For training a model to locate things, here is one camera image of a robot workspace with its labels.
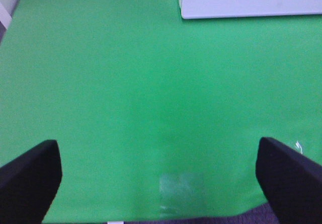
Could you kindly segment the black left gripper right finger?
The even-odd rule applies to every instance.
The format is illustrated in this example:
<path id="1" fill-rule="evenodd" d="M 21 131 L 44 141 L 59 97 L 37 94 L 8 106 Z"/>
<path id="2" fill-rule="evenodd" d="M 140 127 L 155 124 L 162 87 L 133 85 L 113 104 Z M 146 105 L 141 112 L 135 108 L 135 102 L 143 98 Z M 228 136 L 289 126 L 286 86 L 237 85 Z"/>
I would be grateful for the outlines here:
<path id="1" fill-rule="evenodd" d="M 262 137 L 256 178 L 279 223 L 321 223 L 321 165 Z"/>

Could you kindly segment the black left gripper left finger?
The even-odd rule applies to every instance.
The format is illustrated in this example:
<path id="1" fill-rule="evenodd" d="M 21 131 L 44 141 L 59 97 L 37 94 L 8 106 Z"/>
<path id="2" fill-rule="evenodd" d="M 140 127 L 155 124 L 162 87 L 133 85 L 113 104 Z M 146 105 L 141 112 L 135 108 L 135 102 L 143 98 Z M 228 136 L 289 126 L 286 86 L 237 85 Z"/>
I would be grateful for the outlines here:
<path id="1" fill-rule="evenodd" d="M 61 180 L 56 140 L 45 140 L 2 166 L 1 223 L 42 223 Z"/>

